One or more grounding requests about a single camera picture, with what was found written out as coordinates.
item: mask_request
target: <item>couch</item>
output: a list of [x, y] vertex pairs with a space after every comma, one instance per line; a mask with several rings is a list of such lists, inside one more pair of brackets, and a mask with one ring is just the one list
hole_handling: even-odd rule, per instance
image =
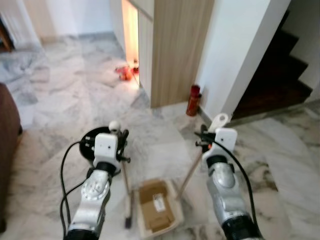
[[0, 83], [0, 233], [6, 230], [5, 205], [18, 136], [22, 133], [17, 106]]

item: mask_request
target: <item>red thermos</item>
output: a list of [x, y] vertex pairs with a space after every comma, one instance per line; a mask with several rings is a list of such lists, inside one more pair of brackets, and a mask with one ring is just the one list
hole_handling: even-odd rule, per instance
[[198, 111], [199, 102], [200, 102], [200, 87], [198, 85], [192, 85], [191, 93], [189, 97], [188, 107], [186, 109], [186, 114], [188, 116], [195, 116]]

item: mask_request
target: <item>black cable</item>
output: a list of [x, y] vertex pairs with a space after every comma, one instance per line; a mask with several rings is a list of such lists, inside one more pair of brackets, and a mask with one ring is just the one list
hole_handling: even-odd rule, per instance
[[259, 226], [258, 226], [258, 221], [257, 221], [257, 217], [256, 217], [256, 209], [255, 209], [255, 203], [254, 203], [254, 196], [253, 196], [253, 192], [252, 192], [252, 188], [251, 188], [251, 184], [250, 184], [250, 180], [249, 177], [246, 173], [246, 171], [244, 170], [244, 168], [242, 167], [241, 163], [239, 162], [239, 160], [232, 154], [232, 152], [230, 152], [225, 146], [223, 146], [221, 143], [210, 139], [210, 142], [213, 142], [214, 144], [218, 145], [220, 148], [222, 148], [227, 154], [229, 154], [229, 156], [234, 160], [234, 162], [238, 165], [241, 173], [244, 176], [246, 185], [248, 187], [248, 193], [249, 193], [249, 198], [250, 198], [250, 205], [251, 205], [251, 214], [252, 214], [252, 219], [253, 222], [257, 228], [257, 231], [259, 232], [259, 234], [262, 236]]
[[65, 164], [66, 157], [67, 157], [68, 152], [70, 151], [70, 149], [74, 145], [79, 144], [79, 143], [80, 143], [80, 141], [76, 141], [76, 142], [72, 143], [67, 148], [67, 150], [65, 151], [65, 154], [63, 156], [63, 159], [62, 159], [62, 162], [61, 162], [61, 167], [60, 167], [60, 181], [61, 181], [61, 188], [62, 188], [63, 198], [65, 199], [65, 209], [66, 209], [66, 217], [67, 217], [68, 225], [71, 223], [71, 217], [70, 217], [69, 203], [68, 203], [68, 198], [67, 198], [67, 193], [66, 193], [66, 188], [65, 188], [65, 182], [64, 182], [64, 164]]
[[67, 196], [74, 191], [75, 189], [77, 189], [78, 187], [80, 187], [82, 184], [84, 184], [84, 182], [87, 179], [83, 180], [82, 182], [80, 182], [78, 185], [74, 186], [73, 188], [71, 188], [66, 194], [65, 197], [62, 198], [61, 202], [60, 202], [60, 218], [61, 218], [61, 223], [62, 223], [62, 228], [63, 228], [63, 237], [65, 237], [67, 235], [67, 228], [66, 228], [66, 223], [65, 223], [65, 218], [64, 218], [64, 213], [63, 213], [63, 205], [64, 205], [64, 201], [67, 199]]

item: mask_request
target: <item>white marble floor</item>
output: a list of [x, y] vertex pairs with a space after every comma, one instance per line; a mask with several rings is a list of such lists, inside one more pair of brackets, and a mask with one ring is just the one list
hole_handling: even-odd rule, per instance
[[[124, 54], [111, 34], [65, 38], [37, 51], [0, 54], [5, 82], [27, 127], [14, 157], [7, 205], [6, 240], [59, 240], [59, 168], [68, 145], [92, 128], [118, 120], [130, 131], [126, 155], [130, 183], [161, 177], [177, 184], [199, 149], [193, 131], [203, 120], [185, 115], [186, 104], [149, 109], [143, 89], [120, 81]], [[239, 125], [236, 155], [247, 170], [261, 231], [267, 240], [316, 240], [320, 236], [320, 106]], [[89, 164], [74, 147], [65, 165], [67, 189]], [[200, 167], [182, 204], [185, 223], [159, 239], [224, 239]], [[124, 229], [125, 188], [111, 186], [101, 239], [140, 239], [137, 222]], [[70, 207], [79, 202], [77, 192]]]

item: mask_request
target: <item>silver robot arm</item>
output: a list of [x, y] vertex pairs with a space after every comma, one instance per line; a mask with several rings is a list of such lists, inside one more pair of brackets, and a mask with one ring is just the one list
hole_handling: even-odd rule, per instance
[[[219, 127], [214, 134], [211, 133], [211, 137], [233, 152], [237, 139], [234, 129]], [[218, 145], [213, 144], [211, 148], [207, 148], [203, 143], [198, 145], [204, 149], [202, 161], [207, 164], [209, 175], [207, 188], [226, 239], [262, 240], [257, 226], [246, 210], [235, 169], [229, 163], [231, 157]]]
[[81, 186], [81, 201], [68, 228], [65, 240], [98, 240], [105, 220], [105, 207], [110, 198], [112, 177], [120, 170], [128, 130], [111, 122], [111, 133], [99, 133], [94, 139], [94, 170]]

